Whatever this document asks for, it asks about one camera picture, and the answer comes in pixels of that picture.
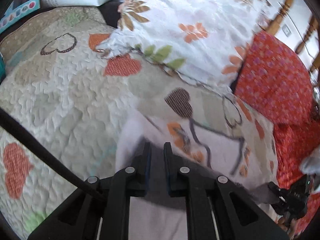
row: brown dotted heart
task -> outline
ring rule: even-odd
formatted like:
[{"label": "brown dotted heart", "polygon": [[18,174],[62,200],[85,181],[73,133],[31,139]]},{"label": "brown dotted heart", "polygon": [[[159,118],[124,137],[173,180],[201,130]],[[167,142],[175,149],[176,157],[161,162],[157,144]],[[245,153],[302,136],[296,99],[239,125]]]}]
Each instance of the brown dotted heart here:
[{"label": "brown dotted heart", "polygon": [[190,95],[185,89],[176,88],[164,100],[180,117],[186,119],[192,117],[192,107],[189,104]]},{"label": "brown dotted heart", "polygon": [[[51,50],[51,51],[45,51],[45,48],[46,48],[50,43],[54,42],[55,40],[57,40],[57,39],[65,36],[65,35],[69,35],[69,36],[70,36],[71,38],[73,38],[73,40],[74,40],[74,41],[73,41],[73,44],[72,44],[72,46],[71,46],[70,48],[67,48],[67,49],[65,49],[65,50],[58,50],[58,48],[56,48],[56,49]],[[75,48],[75,46],[77,45],[77,43],[78,43],[78,41],[77,41],[77,39],[76,39],[75,36],[73,36],[73,35],[70,34],[70,33],[65,33],[65,34],[59,36],[58,38],[55,38],[53,41],[50,41],[47,45],[45,45],[45,46],[41,49],[40,55],[42,55],[42,56],[49,55],[49,54],[51,54],[51,53],[53,53],[53,52],[55,52],[55,51],[57,51],[58,53],[66,53],[66,52],[69,52],[69,51],[73,50],[73,49]]]}]

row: floral pillowcase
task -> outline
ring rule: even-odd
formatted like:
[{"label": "floral pillowcase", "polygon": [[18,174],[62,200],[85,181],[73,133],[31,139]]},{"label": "floral pillowcase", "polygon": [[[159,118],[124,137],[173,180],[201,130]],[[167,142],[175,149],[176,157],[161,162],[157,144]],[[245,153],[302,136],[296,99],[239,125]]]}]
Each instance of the floral pillowcase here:
[{"label": "floral pillowcase", "polygon": [[125,0],[118,29],[96,49],[108,58],[139,49],[181,77],[226,92],[264,7],[259,0]]}]

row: red fabric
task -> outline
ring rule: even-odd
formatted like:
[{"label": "red fabric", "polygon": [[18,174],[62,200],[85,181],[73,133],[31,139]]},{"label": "red fabric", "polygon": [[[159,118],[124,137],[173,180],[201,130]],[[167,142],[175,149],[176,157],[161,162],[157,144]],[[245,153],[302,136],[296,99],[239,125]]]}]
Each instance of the red fabric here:
[{"label": "red fabric", "polygon": [[[278,124],[273,135],[278,158],[277,180],[279,186],[289,188],[302,173],[301,161],[309,156],[320,144],[320,122],[309,121],[301,125]],[[308,213],[299,220],[297,232],[303,231],[310,223],[320,205],[320,194],[312,195],[308,201]]]},{"label": "red fabric", "polygon": [[307,121],[312,108],[312,85],[299,57],[277,38],[255,35],[235,95],[274,124]]},{"label": "red fabric", "polygon": [[[235,95],[274,124],[279,186],[289,188],[302,173],[301,161],[320,144],[320,122],[309,120],[312,86],[298,56],[275,37],[255,35]],[[320,194],[308,201],[308,213],[299,221],[298,232],[310,223],[320,204]]]}]

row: heart outline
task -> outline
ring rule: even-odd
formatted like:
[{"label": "heart outline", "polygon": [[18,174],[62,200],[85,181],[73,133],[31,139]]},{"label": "heart outline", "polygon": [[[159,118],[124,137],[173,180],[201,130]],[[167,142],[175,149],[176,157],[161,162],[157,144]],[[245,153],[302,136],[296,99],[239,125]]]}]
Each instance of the heart outline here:
[{"label": "heart outline", "polygon": [[[44,51],[44,49],[49,45],[49,43],[54,42],[55,40],[61,38],[61,37],[64,36],[64,35],[69,35],[71,38],[74,39],[73,45],[72,45],[70,48],[65,49],[65,50],[58,50],[58,48],[56,48],[56,49],[54,49],[54,50],[52,50],[52,51],[49,51],[49,52]],[[41,49],[41,51],[40,51],[40,55],[41,55],[41,56],[50,55],[50,54],[52,54],[52,53],[55,52],[55,51],[57,51],[58,53],[67,53],[67,52],[69,52],[69,51],[71,51],[71,50],[73,50],[73,49],[75,48],[75,46],[77,45],[78,41],[77,41],[76,37],[73,36],[72,34],[70,34],[70,33],[65,33],[65,34],[59,36],[58,38],[55,38],[53,41],[50,41],[49,43],[47,43],[47,45],[45,45],[45,46]]]}]

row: green leaf print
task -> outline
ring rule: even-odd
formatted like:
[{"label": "green leaf print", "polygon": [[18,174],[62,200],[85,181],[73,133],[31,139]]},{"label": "green leaf print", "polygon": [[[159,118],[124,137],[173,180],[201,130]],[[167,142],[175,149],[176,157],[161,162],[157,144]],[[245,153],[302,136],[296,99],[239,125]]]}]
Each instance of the green leaf print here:
[{"label": "green leaf print", "polygon": [[155,45],[151,45],[149,47],[146,47],[146,49],[144,50],[144,55],[146,57],[150,57],[153,54],[153,51],[155,50]]},{"label": "green leaf print", "polygon": [[161,63],[169,56],[171,51],[172,51],[172,46],[171,45],[164,46],[164,47],[158,49],[156,54],[152,55],[151,59],[154,62]]},{"label": "green leaf print", "polygon": [[67,25],[73,27],[78,23],[82,22],[86,18],[87,18],[87,15],[84,12],[79,12],[79,13],[71,12],[65,16],[64,22]]},{"label": "green leaf print", "polygon": [[139,43],[139,44],[136,44],[136,45],[134,46],[134,48],[141,51],[141,44],[140,44],[140,43]]},{"label": "green leaf print", "polygon": [[31,233],[35,230],[42,222],[47,218],[47,214],[43,212],[33,213],[26,221],[25,221],[25,229],[28,233]]},{"label": "green leaf print", "polygon": [[173,70],[177,70],[186,62],[185,58],[177,58],[167,63],[167,66]]}]

